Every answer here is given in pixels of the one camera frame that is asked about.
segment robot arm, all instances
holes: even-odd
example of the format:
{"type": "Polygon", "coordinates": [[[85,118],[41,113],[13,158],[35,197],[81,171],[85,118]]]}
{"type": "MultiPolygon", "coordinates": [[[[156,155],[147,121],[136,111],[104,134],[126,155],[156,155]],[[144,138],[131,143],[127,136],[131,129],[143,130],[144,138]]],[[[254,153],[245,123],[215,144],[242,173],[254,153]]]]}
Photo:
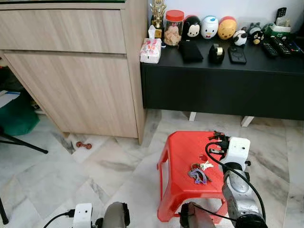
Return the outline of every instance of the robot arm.
{"type": "MultiPolygon", "coordinates": [[[[255,192],[250,187],[250,183],[243,180],[250,181],[249,173],[245,172],[246,164],[249,164],[246,159],[250,141],[237,137],[228,138],[222,134],[214,138],[222,140],[217,145],[221,146],[223,156],[220,162],[217,162],[224,164],[222,165],[224,173],[222,191],[227,201],[232,224],[235,228],[267,228],[263,213],[260,212],[255,201],[255,192]]],[[[183,228],[215,228],[209,214],[193,202],[182,206],[180,224],[183,228]]]]}

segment figurine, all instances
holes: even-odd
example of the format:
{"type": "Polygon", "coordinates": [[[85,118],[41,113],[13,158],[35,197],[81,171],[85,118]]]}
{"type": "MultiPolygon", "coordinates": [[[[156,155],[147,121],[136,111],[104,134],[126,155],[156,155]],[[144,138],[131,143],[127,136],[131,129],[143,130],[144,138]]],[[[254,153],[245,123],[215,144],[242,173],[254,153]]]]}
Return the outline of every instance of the figurine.
{"type": "Polygon", "coordinates": [[[233,41],[236,46],[245,46],[248,37],[246,29],[246,27],[243,27],[233,35],[233,41]]]}
{"type": "Polygon", "coordinates": [[[153,0],[153,4],[150,3],[150,7],[152,11],[151,24],[156,28],[155,38],[162,38],[162,19],[167,6],[164,4],[164,0],[153,0]]]}
{"type": "Polygon", "coordinates": [[[205,39],[211,39],[216,35],[219,28],[219,20],[214,16],[207,16],[201,22],[201,35],[205,39]]]}
{"type": "Polygon", "coordinates": [[[251,23],[248,34],[251,36],[252,42],[255,45],[261,43],[261,41],[264,39],[264,32],[262,31],[262,29],[260,27],[260,22],[258,22],[256,24],[251,23]]]}
{"type": "Polygon", "coordinates": [[[219,22],[218,29],[218,36],[221,39],[229,39],[236,32],[237,21],[234,19],[234,17],[223,17],[219,22]]]}
{"type": "Polygon", "coordinates": [[[184,20],[182,39],[193,39],[200,33],[200,19],[197,16],[188,16],[184,20]]]}

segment white cabinet leg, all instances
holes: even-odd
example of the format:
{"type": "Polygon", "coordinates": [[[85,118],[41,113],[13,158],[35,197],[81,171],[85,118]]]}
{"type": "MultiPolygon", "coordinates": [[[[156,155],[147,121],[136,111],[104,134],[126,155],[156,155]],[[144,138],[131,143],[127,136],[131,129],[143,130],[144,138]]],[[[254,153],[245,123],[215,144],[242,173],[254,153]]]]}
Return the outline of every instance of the white cabinet leg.
{"type": "Polygon", "coordinates": [[[241,122],[242,127],[248,127],[248,125],[251,123],[251,121],[254,119],[254,116],[245,116],[244,119],[241,122]]]}
{"type": "Polygon", "coordinates": [[[191,112],[190,113],[190,117],[189,117],[189,121],[193,122],[196,116],[196,112],[191,112]]]}

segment wooden cabinet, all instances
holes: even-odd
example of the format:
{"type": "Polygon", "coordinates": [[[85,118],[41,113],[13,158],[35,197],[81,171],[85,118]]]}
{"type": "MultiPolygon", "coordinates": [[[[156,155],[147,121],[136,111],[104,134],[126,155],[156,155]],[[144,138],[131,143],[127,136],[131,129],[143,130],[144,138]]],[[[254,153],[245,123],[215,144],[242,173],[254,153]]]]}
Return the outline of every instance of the wooden cabinet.
{"type": "Polygon", "coordinates": [[[62,131],[137,137],[125,57],[5,57],[62,131]]]}
{"type": "Polygon", "coordinates": [[[63,133],[138,138],[147,0],[0,5],[0,52],[63,133]]]}

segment black wallet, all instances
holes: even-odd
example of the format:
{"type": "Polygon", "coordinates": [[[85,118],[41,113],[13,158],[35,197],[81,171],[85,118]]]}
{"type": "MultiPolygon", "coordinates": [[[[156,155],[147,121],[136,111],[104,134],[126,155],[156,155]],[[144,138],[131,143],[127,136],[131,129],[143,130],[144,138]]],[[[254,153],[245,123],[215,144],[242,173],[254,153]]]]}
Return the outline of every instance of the black wallet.
{"type": "Polygon", "coordinates": [[[193,41],[181,41],[179,44],[179,50],[184,62],[201,62],[204,59],[200,50],[193,41]]]}

